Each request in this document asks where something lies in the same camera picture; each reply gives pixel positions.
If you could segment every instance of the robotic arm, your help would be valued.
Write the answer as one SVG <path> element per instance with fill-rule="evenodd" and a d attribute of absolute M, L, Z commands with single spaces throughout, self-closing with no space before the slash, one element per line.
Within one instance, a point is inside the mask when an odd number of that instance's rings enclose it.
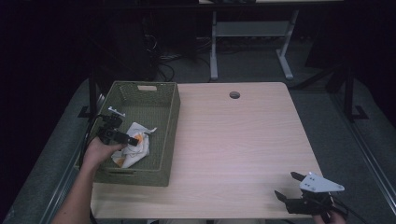
<path fill-rule="evenodd" d="M 325 223 L 330 223 L 328 212 L 333 210 L 347 219 L 347 213 L 334 206 L 330 192 L 343 191 L 345 188 L 314 173 L 300 175 L 291 172 L 291 176 L 301 181 L 300 190 L 303 195 L 300 199 L 288 199 L 275 190 L 276 197 L 286 205 L 290 214 L 321 215 Z"/>
<path fill-rule="evenodd" d="M 99 127 L 99 131 L 97 133 L 100 140 L 106 145 L 110 144 L 110 141 L 115 141 L 121 144 L 129 144 L 134 147 L 137 146 L 137 139 L 130 137 L 126 133 L 118 131 L 118 128 L 122 124 L 122 119 L 120 117 L 125 117 L 125 114 L 121 114 L 112 107 L 108 110 L 112 112 L 110 116 L 100 115 L 105 123 L 103 126 Z"/>

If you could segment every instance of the desk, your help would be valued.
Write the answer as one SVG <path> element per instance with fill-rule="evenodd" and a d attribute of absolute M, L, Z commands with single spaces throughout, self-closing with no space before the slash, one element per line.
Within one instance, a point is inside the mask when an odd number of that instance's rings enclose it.
<path fill-rule="evenodd" d="M 259 3 L 281 3 L 281 2 L 324 2 L 326 0 L 257 0 Z M 210 1 L 200 0 L 200 4 L 209 4 Z M 297 21 L 299 10 L 295 9 L 291 14 L 289 21 L 217 21 L 216 11 L 213 12 L 212 21 L 212 50 L 210 52 L 210 78 L 218 79 L 218 63 L 216 55 L 216 37 L 217 36 L 284 36 L 285 42 L 281 49 L 276 50 L 276 56 L 282 67 L 286 79 L 293 79 L 288 61 L 286 60 L 286 51 L 288 50 L 294 25 Z"/>
<path fill-rule="evenodd" d="M 179 84 L 169 187 L 95 183 L 98 218 L 287 218 L 274 190 L 299 197 L 291 171 L 321 174 L 283 83 Z M 231 91 L 240 93 L 232 99 Z"/>

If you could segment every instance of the basket handle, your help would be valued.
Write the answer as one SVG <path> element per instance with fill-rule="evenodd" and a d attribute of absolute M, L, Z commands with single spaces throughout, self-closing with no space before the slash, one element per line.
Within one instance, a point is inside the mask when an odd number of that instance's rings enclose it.
<path fill-rule="evenodd" d="M 137 85 L 137 89 L 140 91 L 156 91 L 157 86 L 142 86 L 142 85 Z"/>
<path fill-rule="evenodd" d="M 124 176 L 124 177 L 136 177 L 135 172 L 125 173 L 123 171 L 106 171 L 108 175 L 117 175 L 117 176 Z"/>

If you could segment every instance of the hole in table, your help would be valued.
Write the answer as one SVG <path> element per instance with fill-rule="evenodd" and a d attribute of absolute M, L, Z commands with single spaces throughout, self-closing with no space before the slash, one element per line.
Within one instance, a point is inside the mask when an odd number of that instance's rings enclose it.
<path fill-rule="evenodd" d="M 241 97 L 241 94 L 237 91 L 232 91 L 230 92 L 230 97 L 233 99 L 238 99 L 239 97 Z"/>

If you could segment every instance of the person's forearm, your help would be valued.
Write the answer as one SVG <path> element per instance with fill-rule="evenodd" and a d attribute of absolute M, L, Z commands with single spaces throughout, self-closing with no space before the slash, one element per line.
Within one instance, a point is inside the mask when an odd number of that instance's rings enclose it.
<path fill-rule="evenodd" d="M 52 223 L 89 223 L 93 177 L 96 169 L 82 166 L 73 187 Z"/>

